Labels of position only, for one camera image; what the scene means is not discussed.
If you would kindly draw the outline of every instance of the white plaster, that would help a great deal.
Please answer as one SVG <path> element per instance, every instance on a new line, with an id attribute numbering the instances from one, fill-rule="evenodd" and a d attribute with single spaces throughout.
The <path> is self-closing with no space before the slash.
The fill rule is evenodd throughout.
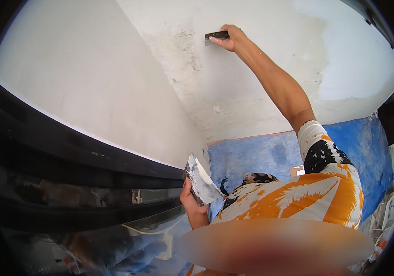
<path id="1" fill-rule="evenodd" d="M 394 51 L 339 0 L 117 2 L 208 142 L 291 129 L 234 53 L 205 46 L 225 23 L 300 83 L 321 124 L 367 117 L 394 91 Z"/>
<path id="2" fill-rule="evenodd" d="M 205 139 L 115 1 L 29 1 L 0 45 L 0 83 L 53 119 L 112 146 L 209 171 Z"/>

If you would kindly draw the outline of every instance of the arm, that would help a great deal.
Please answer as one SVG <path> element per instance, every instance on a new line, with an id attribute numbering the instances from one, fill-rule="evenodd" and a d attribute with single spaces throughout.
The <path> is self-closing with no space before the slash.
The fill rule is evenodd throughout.
<path id="1" fill-rule="evenodd" d="M 226 30 L 230 38 L 209 39 L 228 51 L 235 52 L 246 63 L 298 135 L 298 130 L 305 122 L 315 120 L 309 99 L 301 86 L 235 25 L 223 25 L 221 30 Z"/>
<path id="2" fill-rule="evenodd" d="M 206 213 L 208 210 L 208 205 L 199 206 L 194 196 L 191 194 L 191 181 L 189 178 L 186 178 L 183 183 L 183 190 L 180 194 L 180 201 L 185 208 L 185 211 L 188 215 L 189 223 L 191 224 L 191 228 L 194 230 L 199 227 L 203 227 L 209 225 L 208 214 Z"/>

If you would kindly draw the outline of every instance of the wall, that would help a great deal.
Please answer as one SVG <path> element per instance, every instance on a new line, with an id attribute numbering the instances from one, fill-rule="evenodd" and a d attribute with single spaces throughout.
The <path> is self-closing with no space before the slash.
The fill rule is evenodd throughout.
<path id="1" fill-rule="evenodd" d="M 332 125 L 324 125 L 327 134 L 337 147 L 344 151 L 360 175 L 365 195 L 361 221 L 375 211 L 392 185 L 392 161 L 386 134 L 380 120 L 370 116 Z M 280 180 L 290 178 L 289 168 L 302 164 L 295 133 L 262 135 L 245 139 L 233 139 L 209 145 L 211 178 L 231 193 L 243 181 L 246 171 L 272 174 Z M 221 207 L 221 201 L 213 204 L 213 214 Z"/>
<path id="2" fill-rule="evenodd" d="M 394 91 L 394 51 L 340 0 L 117 0 L 208 142 L 291 130 L 254 74 L 204 35 L 236 24 L 310 98 L 322 124 L 369 116 Z"/>
<path id="3" fill-rule="evenodd" d="M 0 45 L 0 83 L 52 118 L 116 147 L 209 172 L 206 141 L 115 1 L 29 1 Z"/>

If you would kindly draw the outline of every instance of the plaster residue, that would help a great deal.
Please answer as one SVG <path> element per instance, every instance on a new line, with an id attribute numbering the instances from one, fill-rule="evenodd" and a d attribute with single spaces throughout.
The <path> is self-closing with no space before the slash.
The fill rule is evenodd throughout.
<path id="1" fill-rule="evenodd" d="M 234 53 L 205 46 L 224 23 L 297 80 L 320 123 L 367 117 L 394 91 L 394 51 L 340 0 L 117 1 L 210 143 L 291 130 Z"/>

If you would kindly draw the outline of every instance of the putty knife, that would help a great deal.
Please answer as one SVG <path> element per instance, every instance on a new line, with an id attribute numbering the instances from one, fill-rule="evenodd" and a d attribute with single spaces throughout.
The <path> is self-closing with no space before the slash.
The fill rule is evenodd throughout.
<path id="1" fill-rule="evenodd" d="M 183 180 L 186 177 L 191 180 L 191 193 L 200 206 L 211 203 L 218 198 L 223 198 L 219 188 L 212 182 L 211 177 L 192 152 L 183 172 Z"/>
<path id="2" fill-rule="evenodd" d="M 224 39 L 229 38 L 229 35 L 228 35 L 226 30 L 223 30 L 223 31 L 220 31 L 220 32 L 215 32 L 215 33 L 205 34 L 205 46 L 208 46 L 209 44 L 212 43 L 209 40 L 209 37 L 211 37 L 211 36 L 213 36 L 215 38 L 224 38 Z"/>

